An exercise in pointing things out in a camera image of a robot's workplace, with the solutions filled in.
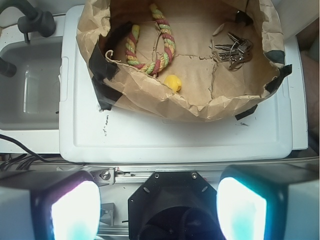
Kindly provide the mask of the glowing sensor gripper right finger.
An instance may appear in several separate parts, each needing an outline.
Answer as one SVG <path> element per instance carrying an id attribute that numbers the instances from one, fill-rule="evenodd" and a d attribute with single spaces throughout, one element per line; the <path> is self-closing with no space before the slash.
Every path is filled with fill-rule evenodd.
<path id="1" fill-rule="evenodd" d="M 227 240 L 318 240 L 320 173 L 291 164 L 227 166 L 216 209 Z"/>

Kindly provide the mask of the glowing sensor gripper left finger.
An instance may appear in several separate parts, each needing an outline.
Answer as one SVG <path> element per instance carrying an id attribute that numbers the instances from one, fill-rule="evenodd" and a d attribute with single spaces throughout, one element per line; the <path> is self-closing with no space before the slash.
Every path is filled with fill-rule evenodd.
<path id="1" fill-rule="evenodd" d="M 100 190 L 87 171 L 0 174 L 2 240 L 93 240 L 100 215 Z"/>

